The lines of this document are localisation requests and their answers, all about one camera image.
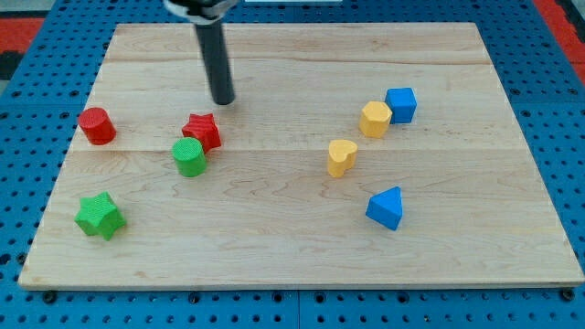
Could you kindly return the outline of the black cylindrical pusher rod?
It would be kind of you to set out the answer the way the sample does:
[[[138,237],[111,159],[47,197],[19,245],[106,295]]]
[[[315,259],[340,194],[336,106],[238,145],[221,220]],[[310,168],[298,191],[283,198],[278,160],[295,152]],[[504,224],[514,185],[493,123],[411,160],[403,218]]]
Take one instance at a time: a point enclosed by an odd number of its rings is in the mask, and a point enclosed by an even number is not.
[[[235,90],[222,21],[196,25],[195,30],[212,100],[218,105],[229,105],[235,100]]]

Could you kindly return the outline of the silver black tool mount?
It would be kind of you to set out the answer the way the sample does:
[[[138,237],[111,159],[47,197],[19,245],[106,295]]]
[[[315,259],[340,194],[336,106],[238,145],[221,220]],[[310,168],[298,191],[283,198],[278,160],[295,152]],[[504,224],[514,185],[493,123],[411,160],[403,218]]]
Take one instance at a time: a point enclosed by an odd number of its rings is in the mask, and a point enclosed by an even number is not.
[[[218,21],[239,0],[164,0],[164,7],[173,15],[190,21]]]

